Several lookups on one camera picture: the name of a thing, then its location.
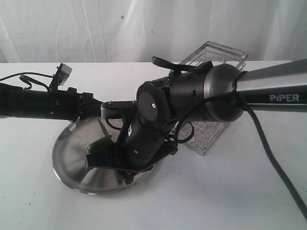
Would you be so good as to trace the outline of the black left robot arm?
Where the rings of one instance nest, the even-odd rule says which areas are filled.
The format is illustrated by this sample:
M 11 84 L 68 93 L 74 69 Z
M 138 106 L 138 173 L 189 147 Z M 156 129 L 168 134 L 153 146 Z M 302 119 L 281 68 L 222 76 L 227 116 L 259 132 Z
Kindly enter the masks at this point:
M 102 102 L 76 88 L 43 92 L 0 85 L 0 115 L 4 117 L 76 121 L 101 115 Z

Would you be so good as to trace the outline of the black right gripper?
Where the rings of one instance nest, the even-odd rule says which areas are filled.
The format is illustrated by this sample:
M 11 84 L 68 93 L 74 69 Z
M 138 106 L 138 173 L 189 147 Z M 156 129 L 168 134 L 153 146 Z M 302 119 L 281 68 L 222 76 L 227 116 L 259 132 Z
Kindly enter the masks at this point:
M 86 171 L 94 168 L 117 170 L 119 184 L 132 184 L 140 172 L 176 152 L 177 146 L 164 134 L 120 134 L 112 149 L 85 156 Z

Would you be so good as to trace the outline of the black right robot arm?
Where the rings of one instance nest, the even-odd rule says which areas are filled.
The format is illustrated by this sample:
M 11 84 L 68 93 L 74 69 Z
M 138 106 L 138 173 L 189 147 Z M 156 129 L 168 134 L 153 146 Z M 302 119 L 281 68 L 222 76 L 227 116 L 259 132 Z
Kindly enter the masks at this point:
M 304 59 L 243 72 L 211 62 L 195 67 L 154 57 L 153 63 L 169 69 L 169 75 L 142 84 L 136 102 L 101 105 L 102 117 L 121 118 L 123 127 L 115 143 L 86 156 L 88 169 L 121 171 L 130 184 L 135 175 L 177 152 L 184 122 L 229 123 L 249 109 L 307 110 Z

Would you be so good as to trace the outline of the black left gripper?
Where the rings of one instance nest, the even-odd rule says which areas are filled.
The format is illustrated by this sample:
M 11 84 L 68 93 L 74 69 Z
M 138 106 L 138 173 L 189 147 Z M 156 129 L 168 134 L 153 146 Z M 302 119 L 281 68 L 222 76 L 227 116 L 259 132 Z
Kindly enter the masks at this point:
M 78 93 L 75 88 L 56 91 L 48 94 L 48 118 L 76 121 L 100 116 L 102 102 L 95 99 L 92 93 Z

